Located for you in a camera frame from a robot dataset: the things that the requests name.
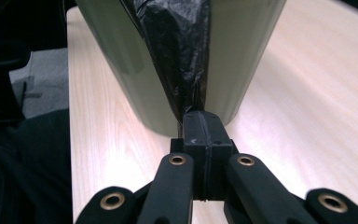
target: trash bag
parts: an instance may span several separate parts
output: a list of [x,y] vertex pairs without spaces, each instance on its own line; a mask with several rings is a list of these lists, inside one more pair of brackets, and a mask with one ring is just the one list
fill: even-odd
[[186,112],[203,110],[209,62],[210,0],[120,1],[145,40],[179,123]]

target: gray carpet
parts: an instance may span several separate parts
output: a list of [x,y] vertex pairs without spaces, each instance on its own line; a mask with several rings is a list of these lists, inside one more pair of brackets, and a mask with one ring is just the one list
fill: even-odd
[[27,66],[10,72],[10,79],[14,86],[26,83],[22,112],[27,119],[69,108],[67,49],[32,52]]

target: wood grain surface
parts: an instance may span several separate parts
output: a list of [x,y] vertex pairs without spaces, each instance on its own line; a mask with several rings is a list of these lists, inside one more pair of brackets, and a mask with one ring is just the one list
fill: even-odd
[[[78,8],[68,49],[76,219],[100,189],[151,181],[170,139],[134,116]],[[358,11],[288,0],[227,131],[294,194],[330,188],[358,203]],[[227,223],[223,204],[195,202],[193,223]]]

